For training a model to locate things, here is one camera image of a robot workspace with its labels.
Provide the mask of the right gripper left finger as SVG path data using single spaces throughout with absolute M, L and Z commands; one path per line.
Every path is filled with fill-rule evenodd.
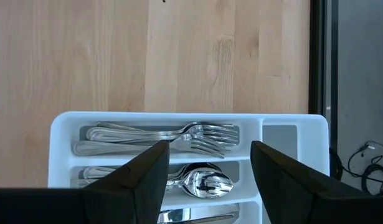
M 168 169 L 160 141 L 81 189 L 0 189 L 0 223 L 156 223 Z

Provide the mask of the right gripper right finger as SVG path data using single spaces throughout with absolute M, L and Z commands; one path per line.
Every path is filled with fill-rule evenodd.
M 314 170 L 261 141 L 250 160 L 272 223 L 383 223 L 383 197 Z

